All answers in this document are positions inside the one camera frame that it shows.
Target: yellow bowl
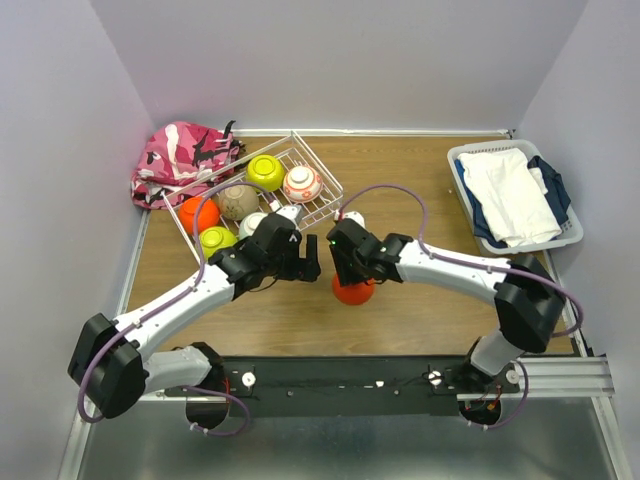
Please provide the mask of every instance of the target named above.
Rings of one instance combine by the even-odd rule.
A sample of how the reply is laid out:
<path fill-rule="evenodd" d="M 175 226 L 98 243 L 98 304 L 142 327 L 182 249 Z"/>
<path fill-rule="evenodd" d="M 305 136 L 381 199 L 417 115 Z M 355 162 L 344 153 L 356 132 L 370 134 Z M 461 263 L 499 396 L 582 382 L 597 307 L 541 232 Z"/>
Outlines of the yellow bowl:
<path fill-rule="evenodd" d="M 208 260 L 221 248 L 232 247 L 238 240 L 230 230 L 224 227 L 207 228 L 200 234 L 200 243 L 205 258 Z"/>
<path fill-rule="evenodd" d="M 258 155 L 247 166 L 247 180 L 269 192 L 275 192 L 282 186 L 284 175 L 284 167 L 273 155 Z"/>

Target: white wall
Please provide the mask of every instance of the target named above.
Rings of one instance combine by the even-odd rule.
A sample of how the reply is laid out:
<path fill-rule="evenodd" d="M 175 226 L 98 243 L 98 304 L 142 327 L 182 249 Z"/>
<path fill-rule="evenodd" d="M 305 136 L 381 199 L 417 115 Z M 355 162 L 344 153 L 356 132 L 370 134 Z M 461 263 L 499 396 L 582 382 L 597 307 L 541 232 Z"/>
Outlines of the white wall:
<path fill-rule="evenodd" d="M 84 321 L 113 313 L 151 123 L 85 0 L 0 6 L 0 478 L 57 477 Z"/>
<path fill-rule="evenodd" d="M 563 173 L 584 241 L 556 252 L 606 352 L 620 426 L 640 475 L 640 2 L 591 0 L 531 103 L 519 136 Z"/>
<path fill-rule="evenodd" d="M 571 0 L 92 0 L 157 125 L 513 128 Z"/>

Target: white wire rack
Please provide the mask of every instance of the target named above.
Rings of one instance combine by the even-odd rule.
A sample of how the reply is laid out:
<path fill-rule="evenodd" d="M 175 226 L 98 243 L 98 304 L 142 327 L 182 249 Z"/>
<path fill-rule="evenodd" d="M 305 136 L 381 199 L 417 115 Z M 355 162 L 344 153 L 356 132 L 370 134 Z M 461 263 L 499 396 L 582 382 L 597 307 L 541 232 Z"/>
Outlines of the white wire rack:
<path fill-rule="evenodd" d="M 189 191 L 198 185 L 201 185 L 206 182 L 212 182 L 216 177 L 220 175 L 224 175 L 225 172 L 232 170 L 236 167 L 240 167 L 242 165 L 247 164 L 253 157 L 258 155 L 273 155 L 282 163 L 285 171 L 291 170 L 293 167 L 298 165 L 308 165 L 310 167 L 315 168 L 318 173 L 322 176 L 323 187 L 320 195 L 312 200 L 311 202 L 303 203 L 302 208 L 304 209 L 304 217 L 300 221 L 299 228 L 300 230 L 305 230 L 310 226 L 318 223 L 319 221 L 333 216 L 333 214 L 340 208 L 340 203 L 342 201 L 343 189 L 338 180 L 331 174 L 331 172 L 325 167 L 322 161 L 318 158 L 318 156 L 314 153 L 313 150 L 307 145 L 307 143 L 298 135 L 295 131 L 291 131 L 291 134 L 287 137 L 281 138 L 280 140 L 261 148 L 249 155 L 245 155 L 244 157 L 238 159 L 237 161 L 227 165 L 226 167 L 217 170 L 216 172 L 199 179 L 192 184 L 181 188 L 180 190 L 176 190 L 168 195 L 164 195 L 164 202 L 167 206 L 167 209 L 171 213 L 174 222 L 176 223 L 182 237 L 185 239 L 193 256 L 196 261 L 198 260 L 198 254 L 196 253 L 195 246 L 193 243 L 193 238 L 186 232 L 180 220 L 178 219 L 178 210 L 180 209 L 180 203 L 177 203 L 175 206 L 171 205 L 171 200 L 175 197 L 178 197 L 181 194 L 189 194 Z M 246 180 L 246 168 L 242 168 L 239 173 L 236 173 L 225 181 L 220 182 L 222 185 L 240 182 Z M 200 195 L 205 195 L 210 192 L 211 189 L 207 190 Z M 292 202 L 287 199 L 283 190 L 280 188 L 276 192 L 274 192 L 280 206 L 282 205 L 290 205 Z M 258 211 L 260 212 L 270 212 L 272 208 L 269 206 L 269 201 L 265 198 L 265 195 L 262 192 L 258 193 L 258 197 L 260 199 L 260 203 L 258 206 Z M 220 222 L 229 230 L 231 230 L 234 235 L 237 236 L 238 228 L 240 226 L 240 222 L 235 222 L 233 220 L 229 220 L 220 217 Z"/>

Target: gray floor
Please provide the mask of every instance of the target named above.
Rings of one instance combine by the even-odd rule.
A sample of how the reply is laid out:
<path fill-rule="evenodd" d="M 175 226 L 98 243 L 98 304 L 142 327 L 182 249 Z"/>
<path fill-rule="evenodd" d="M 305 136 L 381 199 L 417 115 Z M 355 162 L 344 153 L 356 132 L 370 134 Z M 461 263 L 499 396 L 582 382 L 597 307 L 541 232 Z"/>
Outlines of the gray floor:
<path fill-rule="evenodd" d="M 222 439 L 191 433 L 183 409 L 141 402 L 94 426 L 80 478 L 615 478 L 588 399 L 533 399 L 512 424 L 488 432 L 459 418 L 286 418 L 256 419 Z"/>

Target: red and white bowl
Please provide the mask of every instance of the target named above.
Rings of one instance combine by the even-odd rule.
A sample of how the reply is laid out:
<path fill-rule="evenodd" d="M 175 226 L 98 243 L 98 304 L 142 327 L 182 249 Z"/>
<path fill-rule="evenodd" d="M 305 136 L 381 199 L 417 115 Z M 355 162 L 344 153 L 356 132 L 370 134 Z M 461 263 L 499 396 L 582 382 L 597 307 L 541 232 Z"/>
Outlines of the red and white bowl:
<path fill-rule="evenodd" d="M 292 202 L 310 202 L 322 191 L 322 177 L 315 169 L 298 165 L 287 172 L 282 189 Z"/>

